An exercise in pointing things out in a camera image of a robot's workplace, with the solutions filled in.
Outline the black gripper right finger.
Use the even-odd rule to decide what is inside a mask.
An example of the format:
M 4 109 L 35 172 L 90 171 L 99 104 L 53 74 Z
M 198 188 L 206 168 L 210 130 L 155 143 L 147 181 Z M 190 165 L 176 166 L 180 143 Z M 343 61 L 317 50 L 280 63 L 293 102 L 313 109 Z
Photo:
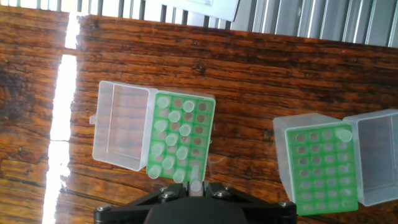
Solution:
M 227 218 L 238 223 L 297 223 L 297 206 L 291 201 L 269 203 L 217 182 L 204 183 L 204 196 L 221 205 L 214 211 L 223 223 Z

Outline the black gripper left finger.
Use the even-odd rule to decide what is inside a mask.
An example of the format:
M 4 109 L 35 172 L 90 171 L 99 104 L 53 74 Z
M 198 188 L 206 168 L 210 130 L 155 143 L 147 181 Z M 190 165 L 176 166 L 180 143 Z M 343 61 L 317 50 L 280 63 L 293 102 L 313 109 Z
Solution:
M 170 184 L 120 207 L 100 205 L 93 212 L 94 224 L 145 223 L 150 211 L 159 205 L 188 197 L 188 183 Z

